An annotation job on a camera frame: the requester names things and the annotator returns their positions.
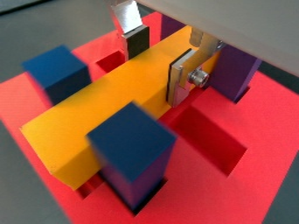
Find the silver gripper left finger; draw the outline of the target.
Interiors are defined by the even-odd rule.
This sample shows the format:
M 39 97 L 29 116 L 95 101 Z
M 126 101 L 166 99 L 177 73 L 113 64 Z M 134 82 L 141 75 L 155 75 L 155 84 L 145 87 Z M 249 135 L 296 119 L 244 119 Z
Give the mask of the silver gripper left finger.
M 109 0 L 113 20 L 125 46 L 126 60 L 150 48 L 150 27 L 143 24 L 135 0 Z

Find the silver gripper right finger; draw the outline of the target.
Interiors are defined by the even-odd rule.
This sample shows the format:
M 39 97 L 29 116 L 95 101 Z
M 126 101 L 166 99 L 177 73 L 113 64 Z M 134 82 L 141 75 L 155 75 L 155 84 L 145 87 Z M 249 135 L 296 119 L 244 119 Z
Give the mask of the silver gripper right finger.
M 205 87 L 210 73 L 203 69 L 203 64 L 226 46 L 222 40 L 198 28 L 191 29 L 190 44 L 197 49 L 190 48 L 170 64 L 169 68 L 166 100 L 173 108 L 185 101 L 193 86 Z

